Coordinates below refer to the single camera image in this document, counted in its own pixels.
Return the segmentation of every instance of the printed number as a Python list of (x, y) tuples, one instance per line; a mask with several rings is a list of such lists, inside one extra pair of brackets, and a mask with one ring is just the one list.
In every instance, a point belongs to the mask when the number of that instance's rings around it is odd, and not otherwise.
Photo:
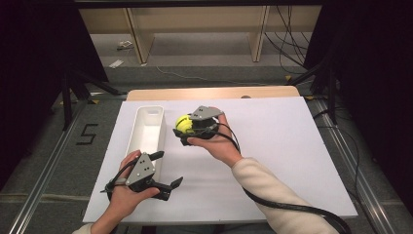
[(85, 125), (85, 128), (83, 128), (81, 137), (90, 137), (91, 140), (89, 140), (89, 142), (77, 142), (76, 145), (87, 145), (87, 144), (92, 144), (94, 143), (94, 138), (96, 137), (96, 134), (86, 134), (86, 129), (88, 127), (96, 127), (97, 124), (87, 124)]

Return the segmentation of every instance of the white table surface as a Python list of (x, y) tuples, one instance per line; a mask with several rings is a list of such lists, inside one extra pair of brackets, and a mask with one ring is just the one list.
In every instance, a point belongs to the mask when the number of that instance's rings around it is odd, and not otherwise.
[(105, 184), (126, 156), (131, 127), (140, 106), (161, 105), (167, 135), (160, 182), (183, 176), (167, 202), (148, 199), (123, 220), (137, 224), (233, 223), (265, 220), (244, 194), (230, 169), (196, 146), (182, 146), (172, 129), (175, 120), (200, 105), (226, 113), (245, 157), (268, 167), (313, 206), (339, 216), (356, 216), (307, 104), (301, 97), (250, 99), (125, 101), (109, 142), (84, 222), (94, 222), (109, 204)]

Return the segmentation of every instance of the person's right hand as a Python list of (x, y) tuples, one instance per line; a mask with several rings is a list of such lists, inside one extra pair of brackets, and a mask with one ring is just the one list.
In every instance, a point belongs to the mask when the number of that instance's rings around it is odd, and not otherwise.
[[(229, 127), (225, 114), (219, 115), (218, 121), (220, 124)], [(219, 126), (218, 132), (228, 137), (232, 137), (231, 131), (223, 125)], [(188, 142), (192, 145), (206, 149), (214, 158), (224, 162), (230, 168), (243, 158), (233, 142), (223, 136), (215, 135), (211, 139), (188, 137)]]

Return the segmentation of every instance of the tennis ball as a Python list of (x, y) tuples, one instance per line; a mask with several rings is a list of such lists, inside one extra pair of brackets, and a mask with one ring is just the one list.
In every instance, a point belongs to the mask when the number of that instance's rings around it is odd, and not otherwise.
[(177, 130), (181, 131), (183, 134), (192, 134), (192, 120), (189, 115), (182, 115), (175, 122), (175, 127)]

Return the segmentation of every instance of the white sleeve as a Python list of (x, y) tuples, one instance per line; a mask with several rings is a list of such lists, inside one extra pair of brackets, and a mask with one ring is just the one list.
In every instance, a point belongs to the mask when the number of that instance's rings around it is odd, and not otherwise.
[[(278, 203), (311, 206), (254, 159), (243, 158), (233, 166), (232, 173), (243, 188), (259, 198)], [(267, 217), (270, 226), (279, 234), (338, 233), (319, 215), (256, 205)]]
[(72, 234), (91, 234), (91, 227), (92, 223), (85, 224), (78, 230), (74, 231)]

